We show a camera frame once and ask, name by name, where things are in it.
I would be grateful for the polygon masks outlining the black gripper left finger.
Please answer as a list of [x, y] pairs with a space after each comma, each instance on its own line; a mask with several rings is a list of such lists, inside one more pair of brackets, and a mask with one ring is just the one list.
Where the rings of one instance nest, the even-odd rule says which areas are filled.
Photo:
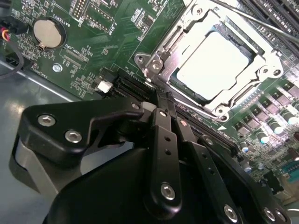
[[133, 98], [37, 105], [21, 115], [12, 153], [15, 177], [56, 196], [71, 182], [133, 149], [148, 151], [144, 206], [155, 218], [182, 208], [177, 136], [164, 92]]

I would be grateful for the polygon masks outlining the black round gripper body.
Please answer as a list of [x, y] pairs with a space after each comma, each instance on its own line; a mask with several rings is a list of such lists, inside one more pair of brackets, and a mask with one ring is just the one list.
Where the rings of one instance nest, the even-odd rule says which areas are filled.
[[[144, 206], [149, 153], [130, 150], [71, 182], [56, 196], [46, 224], [158, 224]], [[217, 224], [201, 177], [193, 165], [180, 163], [182, 208], [170, 224]]]

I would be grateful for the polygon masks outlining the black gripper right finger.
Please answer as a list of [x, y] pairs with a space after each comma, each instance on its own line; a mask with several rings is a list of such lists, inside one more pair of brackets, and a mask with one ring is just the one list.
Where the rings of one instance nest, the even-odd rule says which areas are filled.
[[217, 143], [216, 135], [194, 136], [188, 122], [177, 116], [171, 92], [164, 94], [167, 111], [176, 124], [181, 151], [201, 179], [206, 224], [290, 224], [292, 221], [270, 191], [247, 174]]

